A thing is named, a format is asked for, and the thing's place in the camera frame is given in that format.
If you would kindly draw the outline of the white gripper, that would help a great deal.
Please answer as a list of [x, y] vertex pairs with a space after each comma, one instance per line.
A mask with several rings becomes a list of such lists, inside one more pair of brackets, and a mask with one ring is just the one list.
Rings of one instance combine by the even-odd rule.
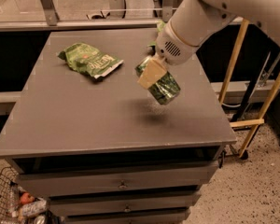
[[[156, 52], [171, 65], [178, 65], [188, 60], [198, 49], [198, 46], [192, 46], [179, 38], [170, 22], [166, 23], [158, 33], [156, 39]], [[144, 88], [149, 89], [158, 80], [164, 77], [167, 69], [162, 60], [150, 58], [147, 66], [142, 72], [138, 83]]]

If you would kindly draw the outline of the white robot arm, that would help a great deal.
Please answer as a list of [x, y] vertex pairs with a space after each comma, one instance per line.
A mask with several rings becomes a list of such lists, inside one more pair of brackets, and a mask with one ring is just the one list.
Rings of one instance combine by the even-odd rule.
[[156, 54], [138, 79], [145, 89], [165, 76], [166, 64], [181, 64], [214, 33], [241, 17], [280, 47], [280, 0], [183, 0], [156, 39]]

